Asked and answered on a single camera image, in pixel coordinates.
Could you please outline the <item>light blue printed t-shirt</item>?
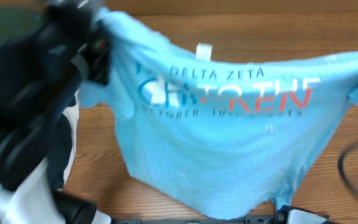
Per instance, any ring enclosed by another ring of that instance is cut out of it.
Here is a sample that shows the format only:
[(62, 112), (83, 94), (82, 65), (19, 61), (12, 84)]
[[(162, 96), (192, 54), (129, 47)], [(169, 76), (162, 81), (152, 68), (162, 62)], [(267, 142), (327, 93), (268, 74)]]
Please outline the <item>light blue printed t-shirt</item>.
[(211, 218), (289, 204), (346, 111), (358, 104), (358, 51), (264, 63), (202, 61), (122, 11), (102, 9), (107, 104), (129, 174)]

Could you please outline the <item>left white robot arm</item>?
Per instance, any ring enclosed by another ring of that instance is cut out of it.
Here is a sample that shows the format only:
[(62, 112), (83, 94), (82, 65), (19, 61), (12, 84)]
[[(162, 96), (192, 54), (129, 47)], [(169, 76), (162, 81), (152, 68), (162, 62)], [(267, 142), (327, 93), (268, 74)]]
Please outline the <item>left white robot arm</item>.
[(102, 1), (0, 6), (0, 223), (113, 223), (48, 181), (64, 111), (84, 82), (107, 85), (111, 43)]

